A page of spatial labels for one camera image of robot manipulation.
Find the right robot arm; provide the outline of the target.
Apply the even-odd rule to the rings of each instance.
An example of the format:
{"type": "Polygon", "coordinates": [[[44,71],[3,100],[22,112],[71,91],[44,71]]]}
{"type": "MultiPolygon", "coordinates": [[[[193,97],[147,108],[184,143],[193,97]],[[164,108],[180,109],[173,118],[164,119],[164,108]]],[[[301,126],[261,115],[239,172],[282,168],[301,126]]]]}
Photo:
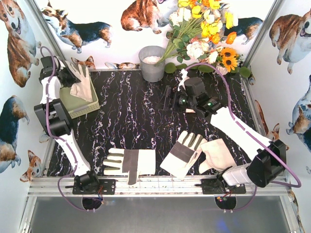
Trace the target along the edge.
{"type": "Polygon", "coordinates": [[[200,78],[188,78],[177,88],[166,86],[157,108],[180,113],[194,111],[230,137],[251,161],[237,166],[222,139],[196,141],[185,132],[160,165],[180,179],[185,177],[186,167],[192,166],[202,152],[206,158],[199,165],[199,173],[217,170],[228,186],[254,183],[264,188],[285,170],[285,144],[260,135],[235,116],[229,106],[209,97],[200,78]]]}

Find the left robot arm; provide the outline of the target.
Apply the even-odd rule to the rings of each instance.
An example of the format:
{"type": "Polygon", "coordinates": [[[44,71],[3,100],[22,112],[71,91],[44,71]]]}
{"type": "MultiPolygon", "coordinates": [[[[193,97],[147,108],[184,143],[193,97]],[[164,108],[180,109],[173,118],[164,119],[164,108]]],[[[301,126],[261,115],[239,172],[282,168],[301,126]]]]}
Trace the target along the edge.
{"type": "Polygon", "coordinates": [[[70,93],[75,97],[92,100],[89,70],[86,66],[65,66],[56,58],[41,58],[43,68],[39,81],[43,87],[40,104],[34,107],[35,114],[45,133],[62,147],[74,169],[73,188],[81,192],[94,192],[99,187],[97,175],[83,156],[74,138],[73,122],[60,99],[60,89],[73,81],[70,93]]]}

